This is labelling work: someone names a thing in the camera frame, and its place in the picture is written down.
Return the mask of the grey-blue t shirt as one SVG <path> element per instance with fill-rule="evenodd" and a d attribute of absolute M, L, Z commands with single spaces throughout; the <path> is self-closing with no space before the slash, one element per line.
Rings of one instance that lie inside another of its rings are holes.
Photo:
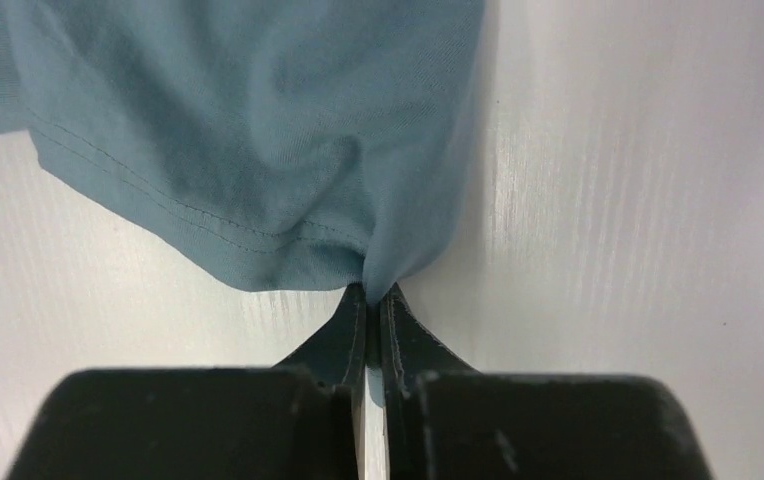
<path fill-rule="evenodd" d="M 449 245 L 481 1 L 0 1 L 0 134 L 244 291 Z"/>

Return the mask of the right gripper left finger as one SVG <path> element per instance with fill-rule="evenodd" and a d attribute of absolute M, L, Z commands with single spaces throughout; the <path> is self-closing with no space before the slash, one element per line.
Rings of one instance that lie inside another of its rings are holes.
<path fill-rule="evenodd" d="M 361 430 L 367 338 L 366 294 L 350 284 L 334 313 L 314 334 L 276 363 L 277 368 L 304 369 L 330 400 L 330 444 L 341 479 L 357 479 L 356 433 Z"/>

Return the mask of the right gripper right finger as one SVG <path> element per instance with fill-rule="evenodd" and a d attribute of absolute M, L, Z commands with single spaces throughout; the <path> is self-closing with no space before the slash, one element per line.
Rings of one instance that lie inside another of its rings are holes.
<path fill-rule="evenodd" d="M 398 285 L 379 303 L 379 354 L 389 477 L 424 479 L 427 467 L 418 377 L 427 372 L 472 372 L 474 368 L 417 320 Z"/>

